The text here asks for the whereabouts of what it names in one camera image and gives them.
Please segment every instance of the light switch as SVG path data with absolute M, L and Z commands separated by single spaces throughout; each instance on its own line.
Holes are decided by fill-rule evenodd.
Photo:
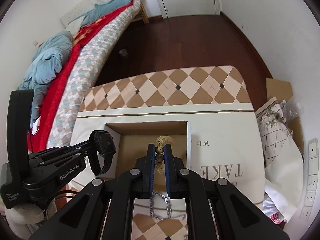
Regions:
M 318 171 L 319 171 L 319 157 L 309 159 L 308 175 L 318 174 Z

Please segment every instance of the white wall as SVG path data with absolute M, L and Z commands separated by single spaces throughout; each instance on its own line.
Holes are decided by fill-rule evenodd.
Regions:
M 303 0 L 222 0 L 221 5 L 255 46 L 273 77 L 291 82 L 305 108 L 301 124 L 308 159 L 307 142 L 320 139 L 320 26 Z M 302 203 L 285 227 L 292 240 L 300 239 L 320 209 L 319 184 L 308 221 L 299 220 L 301 207 Z
M 32 44 L 62 31 L 59 20 L 81 0 L 15 0 L 0 23 L 0 169 L 7 162 L 6 119 L 10 92 L 22 82 L 36 52 Z M 160 15 L 157 0 L 145 0 L 149 17 Z

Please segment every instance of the blue bedsheet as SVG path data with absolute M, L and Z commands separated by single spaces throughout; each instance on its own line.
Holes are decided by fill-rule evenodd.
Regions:
M 31 109 L 31 125 L 39 117 L 39 108 L 51 81 L 56 78 L 56 74 L 61 71 L 70 57 L 72 42 L 72 35 L 68 31 L 60 32 L 48 39 L 33 56 L 23 83 L 18 86 L 18 90 L 35 90 Z
M 127 5 L 132 0 L 111 0 L 107 4 L 95 5 L 95 8 L 86 14 L 84 14 L 84 19 L 82 20 L 81 27 L 89 25 L 100 17 L 113 12 L 114 10 Z

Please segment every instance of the metal chain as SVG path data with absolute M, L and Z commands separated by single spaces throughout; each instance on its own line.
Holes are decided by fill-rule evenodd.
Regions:
M 167 204 L 167 217 L 162 217 L 159 216 L 157 214 L 155 214 L 155 204 L 154 204 L 154 198 L 155 196 L 160 196 L 162 198 L 162 200 Z M 169 197 L 163 195 L 161 192 L 158 191 L 154 191 L 152 193 L 152 196 L 150 197 L 150 217 L 153 217 L 155 219 L 159 219 L 159 220 L 168 220 L 168 219 L 176 219 L 179 217 L 182 217 L 182 220 L 184 220 L 186 218 L 186 214 L 181 214 L 178 216 L 172 216 L 172 208 L 171 208 L 171 200 Z

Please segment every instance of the wooden bed frame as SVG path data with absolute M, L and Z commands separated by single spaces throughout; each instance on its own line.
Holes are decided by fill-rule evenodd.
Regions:
M 142 2 L 141 2 L 140 15 L 142 17 L 142 20 L 143 20 L 144 24 L 149 23 L 149 18 L 147 16 L 146 10 L 144 9 L 144 6 L 143 6 Z

